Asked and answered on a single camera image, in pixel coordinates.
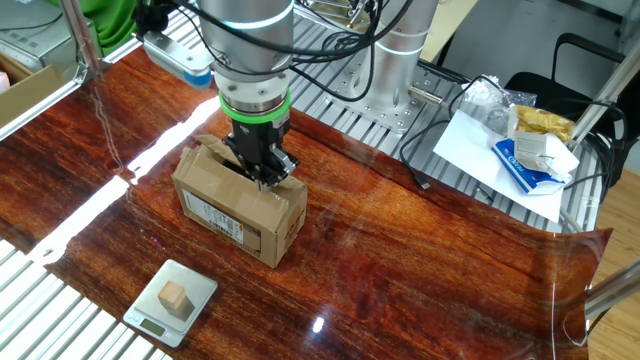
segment plastic bag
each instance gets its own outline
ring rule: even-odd
[[[516,105],[536,106],[536,101],[538,100],[538,95],[536,94],[506,89],[505,91],[511,95],[511,102]]]
[[[498,78],[487,77],[498,83]],[[502,88],[496,88],[484,79],[476,81],[465,91],[460,108],[485,128],[505,139],[513,136],[518,125],[518,112],[511,100],[511,94]]]

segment green ring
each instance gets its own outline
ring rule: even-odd
[[[291,91],[287,90],[287,97],[284,99],[284,104],[278,108],[278,110],[270,112],[266,115],[258,115],[251,116],[246,114],[241,114],[229,107],[227,102],[224,101],[224,97],[220,96],[220,107],[222,111],[224,111],[229,117],[231,117],[235,121],[239,121],[245,124],[264,124],[274,120],[278,120],[283,117],[287,111],[289,111],[289,107],[291,106]]]

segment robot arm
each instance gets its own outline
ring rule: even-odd
[[[174,1],[184,4],[184,0]],[[293,45],[294,0],[197,0],[197,3],[203,14],[211,15],[227,27],[271,44],[287,48]],[[388,1],[377,29],[377,32],[383,28],[388,30],[376,43],[375,71],[363,66],[349,86],[355,94],[366,96],[347,107],[360,113],[378,111],[383,116],[374,117],[374,121],[394,131],[406,131],[398,128],[402,121],[395,120],[390,125],[381,119],[386,118],[386,113],[411,113],[403,107],[409,106],[410,96],[416,98],[415,94],[420,94],[419,89],[411,87],[410,81],[437,4],[436,0]],[[166,14],[176,8],[175,5],[157,8],[162,6]],[[142,8],[160,11],[148,6]],[[144,41],[149,57],[164,69],[197,89],[210,86],[211,68],[214,69],[221,107],[233,125],[232,133],[224,142],[258,187],[266,191],[284,180],[299,164],[282,148],[282,139],[290,128],[291,95],[285,70],[291,64],[292,55],[254,45],[209,21],[201,21],[208,49],[196,53],[162,35],[160,31],[166,28],[166,23],[145,21],[144,13],[137,13],[136,18],[138,38]],[[146,18],[156,20],[163,16],[151,14]],[[145,23],[153,26],[140,26]],[[370,91],[361,89],[366,81],[360,79],[365,78],[372,79]]]
[[[293,0],[198,0],[198,6],[226,25],[275,44],[293,45]],[[211,50],[194,52],[167,38],[160,29],[138,34],[152,61],[196,89],[211,84],[211,68],[221,107],[232,120],[224,142],[262,191],[276,186],[299,164],[282,148],[289,131],[291,54],[238,39],[202,21]]]

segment wooden table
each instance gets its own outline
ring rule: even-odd
[[[545,233],[299,112],[307,220],[269,269],[186,218],[171,173],[230,131],[138,49],[0,143],[0,237],[116,318],[174,259],[219,283],[184,359],[586,359],[610,231]],[[314,328],[318,319],[323,325]]]

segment wall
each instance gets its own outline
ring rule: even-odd
[[[582,0],[599,8],[611,11],[614,14],[624,16],[631,6],[632,0]]]

